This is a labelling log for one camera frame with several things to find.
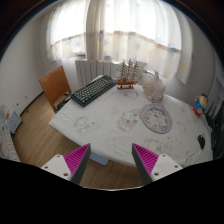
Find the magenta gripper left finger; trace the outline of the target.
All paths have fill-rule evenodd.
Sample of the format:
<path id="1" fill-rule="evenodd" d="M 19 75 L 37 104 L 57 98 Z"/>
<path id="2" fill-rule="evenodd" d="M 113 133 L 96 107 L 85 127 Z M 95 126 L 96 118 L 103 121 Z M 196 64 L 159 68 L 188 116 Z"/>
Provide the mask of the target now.
<path id="1" fill-rule="evenodd" d="M 42 169 L 79 185 L 90 154 L 91 145 L 86 144 L 65 156 L 55 155 L 42 166 Z"/>

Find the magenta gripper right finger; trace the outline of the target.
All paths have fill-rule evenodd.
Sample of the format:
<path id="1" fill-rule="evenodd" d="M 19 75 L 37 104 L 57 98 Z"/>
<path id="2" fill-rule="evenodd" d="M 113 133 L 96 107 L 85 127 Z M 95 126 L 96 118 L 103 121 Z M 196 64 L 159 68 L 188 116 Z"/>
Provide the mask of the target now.
<path id="1" fill-rule="evenodd" d="M 137 144 L 132 144 L 132 156 L 144 185 L 182 169 L 167 154 L 157 155 Z"/>

